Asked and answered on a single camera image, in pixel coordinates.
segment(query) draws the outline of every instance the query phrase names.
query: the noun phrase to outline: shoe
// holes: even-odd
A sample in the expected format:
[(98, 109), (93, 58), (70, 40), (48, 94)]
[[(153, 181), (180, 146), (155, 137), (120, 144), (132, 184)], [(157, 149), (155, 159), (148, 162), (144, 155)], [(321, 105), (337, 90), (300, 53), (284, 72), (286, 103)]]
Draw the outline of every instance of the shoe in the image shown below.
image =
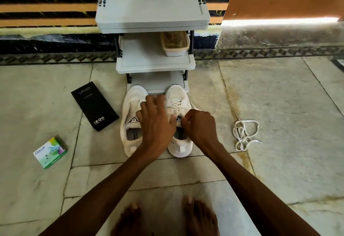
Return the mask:
[(166, 91), (165, 108), (168, 117), (177, 117), (177, 130), (168, 150), (175, 157), (186, 157), (191, 153), (193, 142), (182, 128), (181, 119), (191, 109), (191, 103), (181, 86), (174, 84)]
[(141, 110), (141, 102), (146, 101), (146, 96), (148, 93), (142, 86), (134, 85), (124, 98), (120, 134), (124, 152), (128, 157), (142, 143), (141, 124), (136, 112)]

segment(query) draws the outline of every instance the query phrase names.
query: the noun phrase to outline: black box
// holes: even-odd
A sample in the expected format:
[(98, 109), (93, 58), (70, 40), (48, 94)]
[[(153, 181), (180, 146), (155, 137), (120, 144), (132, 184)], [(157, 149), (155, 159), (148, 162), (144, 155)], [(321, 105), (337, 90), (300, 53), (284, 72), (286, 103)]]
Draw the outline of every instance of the black box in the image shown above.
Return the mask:
[(92, 81), (71, 94), (95, 130), (100, 131), (119, 118)]

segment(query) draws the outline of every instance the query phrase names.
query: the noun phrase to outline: forearm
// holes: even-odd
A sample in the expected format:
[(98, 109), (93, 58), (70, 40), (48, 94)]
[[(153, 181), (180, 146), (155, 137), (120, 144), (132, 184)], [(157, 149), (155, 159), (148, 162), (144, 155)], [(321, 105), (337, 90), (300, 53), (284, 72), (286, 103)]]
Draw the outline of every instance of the forearm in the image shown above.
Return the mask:
[(96, 235), (129, 187), (150, 164), (142, 148), (85, 194), (41, 235)]
[(230, 156), (223, 145), (209, 158), (221, 170), (262, 236), (319, 234), (254, 175)]

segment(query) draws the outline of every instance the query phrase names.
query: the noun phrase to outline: diamond pattern border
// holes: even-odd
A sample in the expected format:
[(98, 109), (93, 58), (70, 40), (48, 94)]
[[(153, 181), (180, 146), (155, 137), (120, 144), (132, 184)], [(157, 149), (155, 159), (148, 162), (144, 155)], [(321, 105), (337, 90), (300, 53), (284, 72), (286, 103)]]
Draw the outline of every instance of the diamond pattern border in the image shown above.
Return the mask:
[[(231, 60), (279, 57), (333, 56), (344, 58), (344, 46), (194, 50), (195, 60)], [(74, 52), (0, 55), (0, 65), (66, 64), (115, 62), (116, 52)]]

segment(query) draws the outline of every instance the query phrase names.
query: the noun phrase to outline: white plastic tub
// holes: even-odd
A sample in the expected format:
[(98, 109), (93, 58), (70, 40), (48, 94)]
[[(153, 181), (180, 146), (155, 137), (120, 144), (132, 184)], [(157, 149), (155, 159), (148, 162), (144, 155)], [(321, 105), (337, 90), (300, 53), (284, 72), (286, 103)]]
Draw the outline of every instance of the white plastic tub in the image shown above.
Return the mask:
[(190, 38), (185, 31), (161, 32), (160, 38), (168, 57), (183, 56), (190, 47)]

